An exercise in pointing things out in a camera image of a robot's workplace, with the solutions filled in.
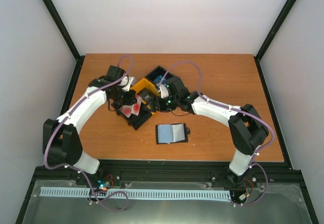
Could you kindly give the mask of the red white credit cards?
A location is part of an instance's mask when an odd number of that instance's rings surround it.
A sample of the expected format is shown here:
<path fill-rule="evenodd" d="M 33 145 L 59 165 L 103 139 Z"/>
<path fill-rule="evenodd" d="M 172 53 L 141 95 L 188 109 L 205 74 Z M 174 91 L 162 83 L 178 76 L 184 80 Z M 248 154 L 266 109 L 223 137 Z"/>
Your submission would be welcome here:
<path fill-rule="evenodd" d="M 140 107 L 142 103 L 142 98 L 136 95 L 137 102 L 131 106 L 124 105 L 119 110 L 126 117 L 130 118 L 132 115 L 138 116 L 140 113 Z"/>

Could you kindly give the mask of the yellow bin with black cards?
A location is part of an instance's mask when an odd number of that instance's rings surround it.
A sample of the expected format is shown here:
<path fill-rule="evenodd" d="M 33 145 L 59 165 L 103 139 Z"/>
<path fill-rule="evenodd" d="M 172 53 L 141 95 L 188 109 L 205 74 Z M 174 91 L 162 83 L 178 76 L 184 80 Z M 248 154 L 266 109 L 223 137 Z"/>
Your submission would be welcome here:
<path fill-rule="evenodd" d="M 158 96 L 155 85 L 150 80 L 142 78 L 131 86 L 131 89 L 141 98 L 142 111 L 150 112 L 153 115 L 155 113 L 152 106 L 153 99 Z"/>

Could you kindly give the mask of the black bin with red cards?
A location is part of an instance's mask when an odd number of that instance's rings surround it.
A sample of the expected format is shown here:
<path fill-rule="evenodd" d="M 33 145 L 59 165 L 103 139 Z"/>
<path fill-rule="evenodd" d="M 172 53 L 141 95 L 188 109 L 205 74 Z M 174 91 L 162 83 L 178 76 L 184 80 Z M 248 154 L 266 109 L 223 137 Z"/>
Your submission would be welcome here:
<path fill-rule="evenodd" d="M 127 118 L 119 109 L 121 104 L 113 101 L 111 106 L 115 109 L 117 116 L 121 116 L 127 122 L 128 126 L 131 126 L 134 130 L 138 130 L 146 121 L 149 120 L 149 118 L 153 116 L 150 111 L 144 109 L 145 104 L 141 104 L 138 115 L 131 114 L 129 118 Z"/>

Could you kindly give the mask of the black bin with blue cards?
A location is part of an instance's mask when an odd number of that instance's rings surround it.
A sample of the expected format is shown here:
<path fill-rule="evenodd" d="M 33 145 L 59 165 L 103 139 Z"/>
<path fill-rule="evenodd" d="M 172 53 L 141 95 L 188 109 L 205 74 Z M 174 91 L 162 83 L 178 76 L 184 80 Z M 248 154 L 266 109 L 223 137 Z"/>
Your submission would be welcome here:
<path fill-rule="evenodd" d="M 157 85 L 161 79 L 163 78 L 164 74 L 166 73 L 166 69 L 162 66 L 155 67 L 150 73 L 148 73 L 145 78 L 149 80 L 153 85 Z M 174 77 L 173 74 L 170 72 L 162 80 L 162 85 L 166 86 L 167 80 Z"/>

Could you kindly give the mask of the black card holder wallet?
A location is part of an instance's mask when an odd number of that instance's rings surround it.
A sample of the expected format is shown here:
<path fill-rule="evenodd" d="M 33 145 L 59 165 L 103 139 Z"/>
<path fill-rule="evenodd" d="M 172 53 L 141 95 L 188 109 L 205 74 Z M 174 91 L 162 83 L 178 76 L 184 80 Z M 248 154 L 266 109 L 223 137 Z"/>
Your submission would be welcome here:
<path fill-rule="evenodd" d="M 157 145 L 187 143 L 190 129 L 185 123 L 159 124 L 155 126 Z"/>

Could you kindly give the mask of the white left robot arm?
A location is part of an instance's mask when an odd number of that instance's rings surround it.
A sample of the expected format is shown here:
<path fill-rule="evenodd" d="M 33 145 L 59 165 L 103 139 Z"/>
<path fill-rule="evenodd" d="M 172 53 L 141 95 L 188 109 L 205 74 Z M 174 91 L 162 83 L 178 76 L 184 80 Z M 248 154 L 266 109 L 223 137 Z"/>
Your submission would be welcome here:
<path fill-rule="evenodd" d="M 131 89 L 134 84 L 132 76 L 124 76 L 114 82 L 96 78 L 70 109 L 55 120 L 46 120 L 43 125 L 44 166 L 50 170 L 70 167 L 88 173 L 88 180 L 95 185 L 103 183 L 105 171 L 99 168 L 98 159 L 85 152 L 79 133 L 109 99 L 135 95 Z"/>

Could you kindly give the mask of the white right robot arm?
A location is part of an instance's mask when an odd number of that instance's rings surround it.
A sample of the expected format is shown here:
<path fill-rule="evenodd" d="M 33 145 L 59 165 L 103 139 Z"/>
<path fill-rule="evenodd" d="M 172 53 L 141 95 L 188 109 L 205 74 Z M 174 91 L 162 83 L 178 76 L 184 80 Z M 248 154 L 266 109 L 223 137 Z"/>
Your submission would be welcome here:
<path fill-rule="evenodd" d="M 157 97 L 154 106 L 159 112 L 171 112 L 176 108 L 190 114 L 205 116 L 229 128 L 235 152 L 229 169 L 237 176 L 243 175 L 252 163 L 261 145 L 269 136 L 268 124 L 259 116 L 255 108 L 228 105 L 201 95 L 198 92 L 184 97 Z"/>

